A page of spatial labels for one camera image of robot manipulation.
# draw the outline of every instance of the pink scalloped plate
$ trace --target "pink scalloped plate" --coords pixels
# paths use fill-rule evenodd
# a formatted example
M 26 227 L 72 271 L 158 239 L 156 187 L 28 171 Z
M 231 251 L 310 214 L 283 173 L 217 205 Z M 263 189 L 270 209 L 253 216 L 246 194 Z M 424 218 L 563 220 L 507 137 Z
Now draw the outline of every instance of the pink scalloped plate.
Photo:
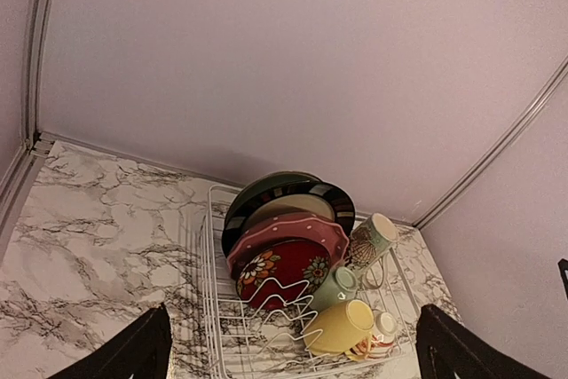
M 234 280 L 245 265 L 260 251 L 281 241 L 291 239 L 314 241 L 326 248 L 330 267 L 345 256 L 349 239 L 343 228 L 311 212 L 295 212 L 270 217 L 247 230 L 227 257 L 227 266 Z

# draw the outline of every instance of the patterned mug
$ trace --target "patterned mug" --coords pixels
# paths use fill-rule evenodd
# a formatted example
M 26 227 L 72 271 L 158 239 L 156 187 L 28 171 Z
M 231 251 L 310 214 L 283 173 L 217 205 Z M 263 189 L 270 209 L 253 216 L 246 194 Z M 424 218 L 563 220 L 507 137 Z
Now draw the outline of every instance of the patterned mug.
M 374 310 L 374 312 L 377 314 L 370 346 L 367 339 L 364 339 L 345 353 L 353 361 L 386 357 L 394 346 L 398 330 L 396 319 L 388 312 L 379 310 Z
M 345 266 L 353 271 L 358 279 L 368 283 L 367 273 L 373 264 L 382 261 L 383 277 L 376 284 L 379 288 L 387 275 L 386 261 L 383 257 L 398 241 L 397 227 L 384 215 L 374 213 L 363 221 L 349 236 L 349 247 L 345 257 Z

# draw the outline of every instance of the mug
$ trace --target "mug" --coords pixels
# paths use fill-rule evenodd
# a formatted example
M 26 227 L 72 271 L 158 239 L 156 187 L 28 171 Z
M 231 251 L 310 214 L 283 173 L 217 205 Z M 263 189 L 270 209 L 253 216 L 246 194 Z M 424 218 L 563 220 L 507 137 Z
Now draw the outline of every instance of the mug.
M 313 294 L 310 308 L 322 312 L 342 301 L 351 301 L 357 294 L 357 277 L 344 266 L 332 271 Z
M 394 344 L 397 330 L 398 323 L 392 314 L 377 310 L 370 346 L 363 339 L 346 352 L 347 357 L 354 361 L 385 357 Z
M 375 318 L 369 305 L 358 299 L 335 304 L 305 328 L 304 343 L 313 355 L 339 355 L 361 341 L 370 351 Z
M 358 279 L 365 279 L 370 267 L 382 260 L 398 241 L 398 231 L 386 216 L 374 213 L 353 230 L 349 240 L 345 266 L 352 270 Z M 387 275 L 386 262 L 382 262 L 382 269 L 383 277 L 377 285 L 378 288 L 384 283 Z

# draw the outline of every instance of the flower design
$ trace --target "flower design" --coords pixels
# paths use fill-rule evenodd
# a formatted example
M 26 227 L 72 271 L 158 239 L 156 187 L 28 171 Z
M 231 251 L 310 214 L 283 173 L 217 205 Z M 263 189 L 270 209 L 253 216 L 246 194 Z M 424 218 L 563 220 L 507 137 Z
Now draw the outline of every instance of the flower design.
M 239 294 L 242 289 L 250 283 L 260 286 L 263 280 L 276 270 L 274 263 L 280 261 L 280 256 L 274 255 L 272 250 L 267 250 L 257 255 L 241 272 L 239 282 L 237 283 L 237 291 Z
M 350 238 L 345 265 L 352 265 L 358 269 L 369 266 L 376 259 L 376 247 L 370 230 L 360 225 L 351 233 Z
M 310 287 L 319 286 L 327 277 L 329 265 L 323 257 L 310 259 L 310 265 L 304 269 L 304 278 L 310 282 Z

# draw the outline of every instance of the white wire dish rack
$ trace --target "white wire dish rack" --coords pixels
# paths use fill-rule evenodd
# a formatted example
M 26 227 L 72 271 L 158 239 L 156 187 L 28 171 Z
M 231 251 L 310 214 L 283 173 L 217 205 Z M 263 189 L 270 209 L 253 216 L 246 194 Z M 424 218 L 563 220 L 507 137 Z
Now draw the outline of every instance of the white wire dish rack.
M 385 259 L 390 263 L 390 273 L 382 287 L 357 294 L 358 299 L 374 310 L 388 311 L 398 321 L 395 343 L 383 358 L 356 362 L 343 355 L 316 357 L 307 351 L 302 332 L 318 315 L 308 307 L 312 296 L 300 295 L 281 310 L 271 312 L 252 309 L 241 301 L 221 249 L 225 212 L 237 193 L 238 190 L 228 186 L 215 185 L 209 189 L 208 215 L 201 234 L 203 310 L 211 377 L 288 379 L 351 372 L 359 375 L 364 373 L 361 369 L 373 369 L 385 361 L 414 352 L 413 338 L 397 295 L 402 289 L 405 297 L 411 300 L 414 297 L 394 250 Z M 278 295 L 271 297 L 281 300 Z

